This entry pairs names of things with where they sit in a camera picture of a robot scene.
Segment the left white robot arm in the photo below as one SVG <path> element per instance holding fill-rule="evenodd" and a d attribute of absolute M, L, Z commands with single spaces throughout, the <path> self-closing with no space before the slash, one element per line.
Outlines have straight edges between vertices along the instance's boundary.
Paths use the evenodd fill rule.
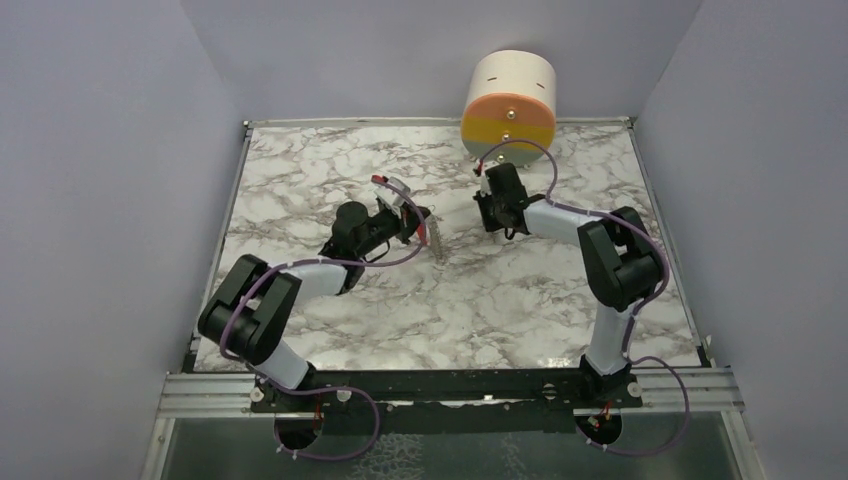
<path fill-rule="evenodd" d="M 336 210 L 331 235 L 318 257 L 276 267 L 252 255 L 239 257 L 204 306 L 199 334 L 276 385 L 285 407 L 298 411 L 313 401 L 312 365 L 286 344 L 283 333 L 295 306 L 349 292 L 370 267 L 366 257 L 397 239 L 426 238 L 431 212 L 402 202 L 378 204 L 375 215 L 360 202 Z"/>

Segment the red keychain with metal chain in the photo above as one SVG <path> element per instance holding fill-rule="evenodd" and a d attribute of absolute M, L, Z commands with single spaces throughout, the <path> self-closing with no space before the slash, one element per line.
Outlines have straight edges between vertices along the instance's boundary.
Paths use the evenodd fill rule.
<path fill-rule="evenodd" d="M 429 210 L 422 209 L 424 220 L 419 222 L 416 233 L 421 243 L 428 249 L 434 261 L 439 265 L 447 263 L 444 239 L 439 228 L 439 220 Z"/>

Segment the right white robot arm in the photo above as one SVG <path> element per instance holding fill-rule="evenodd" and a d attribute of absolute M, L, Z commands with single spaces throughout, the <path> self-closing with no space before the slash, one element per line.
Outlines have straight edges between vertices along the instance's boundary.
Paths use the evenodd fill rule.
<path fill-rule="evenodd" d="M 579 247 L 598 307 L 580 358 L 577 393 L 589 406 L 604 405 L 628 383 L 636 315 L 668 279 L 667 264 L 639 213 L 630 207 L 599 213 L 560 208 L 542 194 L 530 196 L 511 163 L 478 168 L 476 175 L 480 189 L 474 200 L 486 231 L 502 230 L 508 240 L 533 235 Z"/>

